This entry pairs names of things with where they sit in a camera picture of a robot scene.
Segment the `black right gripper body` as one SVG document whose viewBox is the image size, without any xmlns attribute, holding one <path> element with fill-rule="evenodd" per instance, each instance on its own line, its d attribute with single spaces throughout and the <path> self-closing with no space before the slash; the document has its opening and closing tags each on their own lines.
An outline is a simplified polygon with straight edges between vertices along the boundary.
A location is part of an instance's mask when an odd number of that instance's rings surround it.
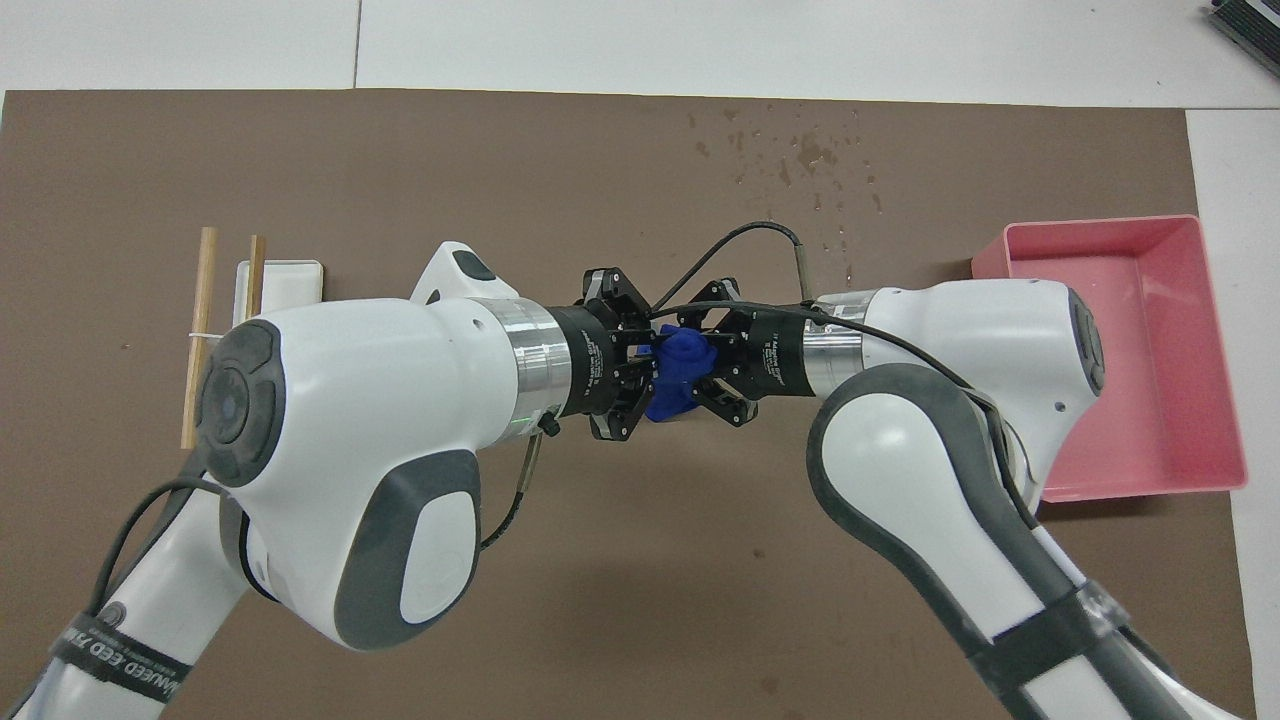
<svg viewBox="0 0 1280 720">
<path fill-rule="evenodd" d="M 806 320 L 786 306 L 727 311 L 716 325 L 716 375 L 745 398 L 812 397 L 805 329 Z"/>
</svg>

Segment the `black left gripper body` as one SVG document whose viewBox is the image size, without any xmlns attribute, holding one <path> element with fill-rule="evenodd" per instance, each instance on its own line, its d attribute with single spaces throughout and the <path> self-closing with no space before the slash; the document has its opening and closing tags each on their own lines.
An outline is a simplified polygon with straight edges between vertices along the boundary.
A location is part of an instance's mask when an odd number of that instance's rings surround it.
<svg viewBox="0 0 1280 720">
<path fill-rule="evenodd" d="M 640 346 L 616 346 L 584 305 L 552 309 L 570 351 L 570 389 L 561 416 L 603 413 L 611 404 L 611 382 L 653 373 L 657 361 L 628 354 Z"/>
</svg>

